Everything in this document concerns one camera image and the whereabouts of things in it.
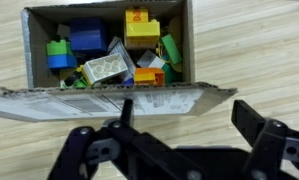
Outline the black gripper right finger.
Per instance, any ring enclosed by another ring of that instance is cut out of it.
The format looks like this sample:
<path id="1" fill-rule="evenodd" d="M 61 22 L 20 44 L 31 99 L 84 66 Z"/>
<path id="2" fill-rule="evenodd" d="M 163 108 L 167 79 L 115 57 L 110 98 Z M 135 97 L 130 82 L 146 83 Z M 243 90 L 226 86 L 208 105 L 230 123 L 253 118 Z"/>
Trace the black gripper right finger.
<path id="1" fill-rule="evenodd" d="M 281 169 L 283 160 L 299 170 L 299 131 L 265 118 L 243 100 L 235 100 L 231 121 L 252 150 L 243 166 L 249 180 L 297 180 Z"/>

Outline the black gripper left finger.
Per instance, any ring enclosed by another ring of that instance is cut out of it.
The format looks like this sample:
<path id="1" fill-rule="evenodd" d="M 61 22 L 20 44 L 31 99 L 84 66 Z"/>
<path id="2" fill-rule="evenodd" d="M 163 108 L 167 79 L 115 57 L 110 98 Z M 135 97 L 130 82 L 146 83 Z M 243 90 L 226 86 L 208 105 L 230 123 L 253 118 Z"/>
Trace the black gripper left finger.
<path id="1" fill-rule="evenodd" d="M 132 128 L 133 101 L 124 101 L 121 116 L 95 131 L 90 126 L 73 129 L 47 180 L 91 180 L 98 165 L 111 161 L 128 180 L 146 180 L 146 166 L 132 146 L 138 132 Z"/>

